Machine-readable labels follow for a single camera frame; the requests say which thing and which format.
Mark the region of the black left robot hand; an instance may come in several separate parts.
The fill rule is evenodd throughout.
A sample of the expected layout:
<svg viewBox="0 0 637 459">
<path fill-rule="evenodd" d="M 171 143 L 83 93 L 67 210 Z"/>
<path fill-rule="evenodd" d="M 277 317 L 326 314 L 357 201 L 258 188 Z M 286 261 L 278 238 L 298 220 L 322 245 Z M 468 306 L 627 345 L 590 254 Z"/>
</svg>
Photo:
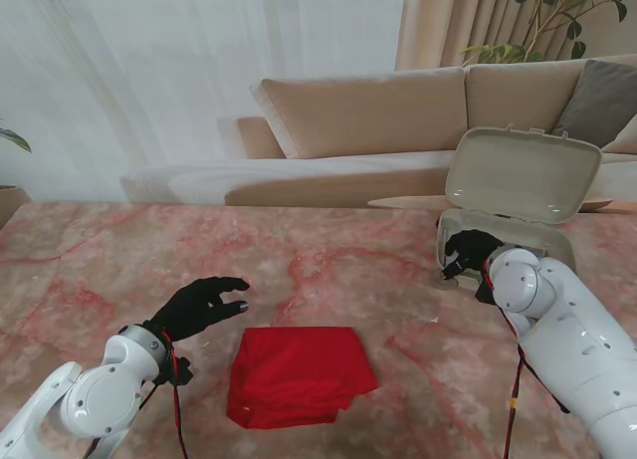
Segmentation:
<svg viewBox="0 0 637 459">
<path fill-rule="evenodd" d="M 224 303 L 221 295 L 249 289 L 250 285 L 241 278 L 198 279 L 179 289 L 150 320 L 141 325 L 161 339 L 168 336 L 172 343 L 180 342 L 246 312 L 249 308 L 247 302 Z"/>
</svg>

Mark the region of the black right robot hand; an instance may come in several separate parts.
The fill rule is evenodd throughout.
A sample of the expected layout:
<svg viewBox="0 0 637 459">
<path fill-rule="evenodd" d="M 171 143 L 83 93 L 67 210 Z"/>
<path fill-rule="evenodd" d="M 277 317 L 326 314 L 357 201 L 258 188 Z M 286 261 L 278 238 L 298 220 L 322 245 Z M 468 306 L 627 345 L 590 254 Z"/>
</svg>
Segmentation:
<svg viewBox="0 0 637 459">
<path fill-rule="evenodd" d="M 452 235 L 445 244 L 446 256 L 455 259 L 442 270 L 445 280 L 450 280 L 470 269 L 484 274 L 486 263 L 493 252 L 504 243 L 497 237 L 480 230 L 463 230 Z"/>
</svg>

